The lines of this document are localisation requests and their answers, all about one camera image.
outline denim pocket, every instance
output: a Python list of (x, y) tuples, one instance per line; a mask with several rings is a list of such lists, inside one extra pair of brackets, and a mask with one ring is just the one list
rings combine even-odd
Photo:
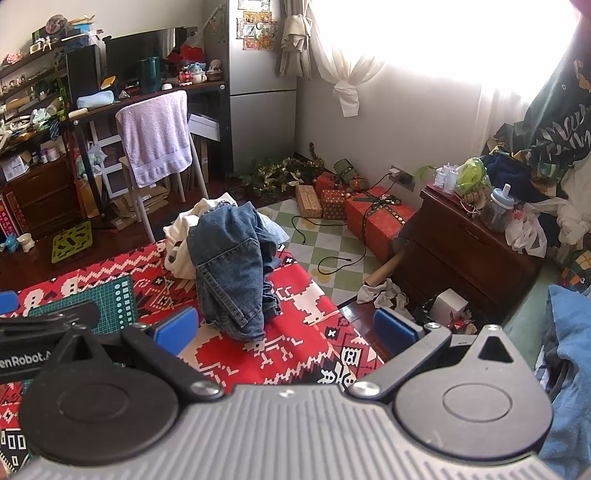
[(197, 275), (241, 328), (261, 311), (262, 259), (256, 239), (248, 238), (199, 265)]

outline blue denim jeans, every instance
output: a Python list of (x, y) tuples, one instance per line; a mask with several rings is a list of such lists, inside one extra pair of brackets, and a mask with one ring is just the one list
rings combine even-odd
[(277, 243), (252, 204), (209, 210), (189, 230), (187, 246), (205, 319), (236, 340), (261, 340), (265, 322), (281, 313), (265, 280), (278, 264)]

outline wall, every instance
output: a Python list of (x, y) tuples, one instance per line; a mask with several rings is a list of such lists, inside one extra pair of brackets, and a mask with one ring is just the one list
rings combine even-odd
[[(391, 165), (412, 174), (426, 164), (461, 164), (469, 157), (479, 87), (386, 65), (358, 89), (359, 115), (344, 118), (332, 85), (316, 65), (313, 72), (312, 80), (298, 79), (296, 151), (307, 155), (312, 141), (328, 168), (346, 157), (370, 184)], [(399, 185), (391, 191), (414, 207), (421, 203), (420, 186), (412, 194)]]
[(202, 25), (199, 0), (4, 0), (0, 2), (0, 56), (28, 51), (31, 33), (56, 14), (68, 19), (96, 15), (95, 27), (113, 37)]

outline green foot mat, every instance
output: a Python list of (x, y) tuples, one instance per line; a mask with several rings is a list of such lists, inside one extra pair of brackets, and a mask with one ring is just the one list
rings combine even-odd
[(53, 237), (51, 263), (61, 262), (78, 252), (82, 252), (91, 245), (92, 228), (90, 227), (90, 221), (86, 221)]
[(31, 309), (29, 316), (37, 317), (84, 301), (94, 301), (99, 308), (100, 320), (92, 329), (95, 333), (116, 333), (138, 321), (138, 309), (130, 275)]

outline screw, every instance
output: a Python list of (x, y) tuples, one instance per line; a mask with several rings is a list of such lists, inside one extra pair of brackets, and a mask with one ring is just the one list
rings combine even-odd
[(282, 398), (289, 398), (289, 397), (293, 397), (296, 394), (296, 392), (294, 392), (291, 389), (287, 389), (287, 390), (281, 390), (279, 392), (279, 396)]
[(381, 389), (373, 382), (361, 380), (351, 385), (351, 390), (360, 397), (374, 397), (380, 393)]
[(191, 384), (191, 391), (202, 397), (213, 397), (221, 392), (220, 387), (208, 380), (200, 380)]

